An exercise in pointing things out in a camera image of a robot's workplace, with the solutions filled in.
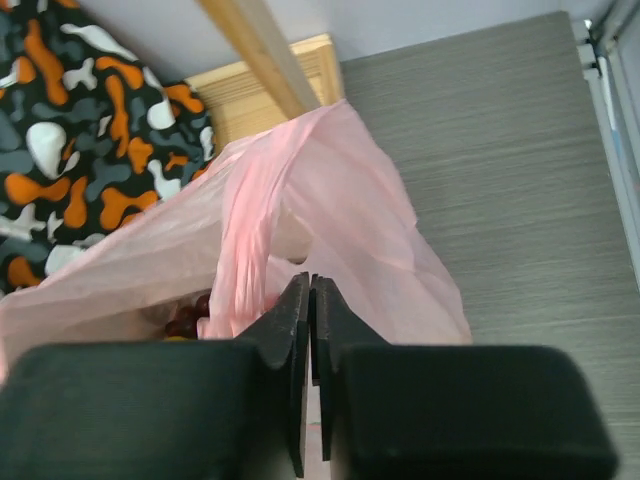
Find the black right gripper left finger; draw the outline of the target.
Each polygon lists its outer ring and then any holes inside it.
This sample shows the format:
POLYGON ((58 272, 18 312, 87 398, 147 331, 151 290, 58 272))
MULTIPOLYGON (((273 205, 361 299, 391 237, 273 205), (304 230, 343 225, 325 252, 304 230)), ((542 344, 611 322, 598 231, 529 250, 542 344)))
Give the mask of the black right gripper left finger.
POLYGON ((1 389, 5 479, 304 474, 310 279, 233 339, 41 346, 1 389))

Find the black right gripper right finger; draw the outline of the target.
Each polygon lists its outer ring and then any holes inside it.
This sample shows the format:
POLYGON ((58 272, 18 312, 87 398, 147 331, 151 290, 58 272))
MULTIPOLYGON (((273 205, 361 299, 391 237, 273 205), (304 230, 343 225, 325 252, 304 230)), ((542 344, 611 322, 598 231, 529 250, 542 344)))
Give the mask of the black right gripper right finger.
POLYGON ((398 345, 314 276, 312 379, 335 479, 611 479, 587 380, 548 346, 398 345))

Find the pink plastic bag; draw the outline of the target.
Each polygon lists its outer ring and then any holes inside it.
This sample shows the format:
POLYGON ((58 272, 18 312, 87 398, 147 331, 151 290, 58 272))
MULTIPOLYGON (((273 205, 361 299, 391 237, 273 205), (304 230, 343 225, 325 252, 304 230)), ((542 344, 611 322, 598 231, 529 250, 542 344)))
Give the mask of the pink plastic bag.
POLYGON ((182 191, 4 298, 1 365, 47 343, 150 339, 152 308, 204 290, 201 335, 231 338, 300 272, 333 279, 386 340, 471 340, 394 163, 340 101, 228 144, 182 191))

